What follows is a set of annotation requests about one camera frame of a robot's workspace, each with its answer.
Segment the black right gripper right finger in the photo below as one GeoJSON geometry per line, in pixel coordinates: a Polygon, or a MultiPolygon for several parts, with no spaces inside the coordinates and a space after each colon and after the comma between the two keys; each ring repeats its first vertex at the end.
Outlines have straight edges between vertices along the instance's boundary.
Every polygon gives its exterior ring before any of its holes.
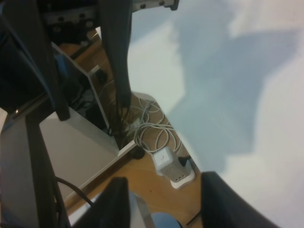
{"type": "Polygon", "coordinates": [[[244,201],[214,171],[201,174],[201,219],[204,228],[276,228],[244,201]]]}

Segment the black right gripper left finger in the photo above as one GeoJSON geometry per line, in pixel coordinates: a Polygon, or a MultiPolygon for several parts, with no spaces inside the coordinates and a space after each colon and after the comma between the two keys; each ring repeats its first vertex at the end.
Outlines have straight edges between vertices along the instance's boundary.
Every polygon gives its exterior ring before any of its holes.
{"type": "Polygon", "coordinates": [[[128,180],[113,178],[90,209],[76,222],[77,228],[128,228],[130,201],[128,180]]]}

